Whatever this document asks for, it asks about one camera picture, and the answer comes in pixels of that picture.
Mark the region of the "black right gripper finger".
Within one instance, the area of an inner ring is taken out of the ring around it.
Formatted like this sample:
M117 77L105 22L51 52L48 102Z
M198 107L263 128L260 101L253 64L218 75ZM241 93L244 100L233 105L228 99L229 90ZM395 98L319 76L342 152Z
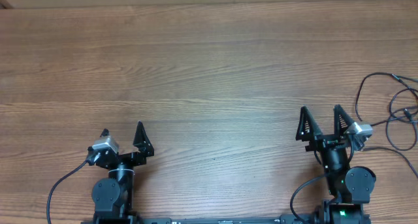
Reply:
M334 134L342 136L355 121L345 112L340 104L334 106Z
M300 119L295 140L301 140L303 142L313 141L322 134L322 130L314 120L314 117L311 115L308 108L303 106L300 109Z

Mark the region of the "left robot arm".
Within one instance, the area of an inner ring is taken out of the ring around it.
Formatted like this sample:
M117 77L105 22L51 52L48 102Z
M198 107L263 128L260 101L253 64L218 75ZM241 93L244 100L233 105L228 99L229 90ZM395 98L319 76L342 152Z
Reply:
M104 129L100 138L88 148L86 163L108 171L108 176L99 180L92 189L95 203L93 223L142 223L139 214L133 211L134 168L145 165L148 157L154 156L144 125L138 122L133 139L138 150L119 153L119 145Z

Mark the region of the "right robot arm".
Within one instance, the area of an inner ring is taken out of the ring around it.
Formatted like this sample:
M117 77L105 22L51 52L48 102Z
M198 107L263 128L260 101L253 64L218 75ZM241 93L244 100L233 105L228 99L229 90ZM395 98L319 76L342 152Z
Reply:
M359 124L340 106L334 107L334 132L322 132L307 107L300 109L296 140L307 142L307 152L313 152L324 174L303 183L292 194L290 209L294 223L370 223L363 205L370 202L376 175L367 167L352 167L354 153L364 148L372 136L371 125ZM295 212L296 195L306 186L326 179L330 200L322 203L310 215Z

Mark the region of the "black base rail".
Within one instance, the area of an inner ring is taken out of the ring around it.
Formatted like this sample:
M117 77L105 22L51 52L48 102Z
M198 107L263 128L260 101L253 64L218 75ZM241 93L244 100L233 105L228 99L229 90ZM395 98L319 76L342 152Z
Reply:
M293 214L285 214L280 217L252 217L252 218L229 218L229 219L170 219L164 218L134 218L134 219L98 219L97 221L82 221L87 223L137 223L137 224L299 224Z

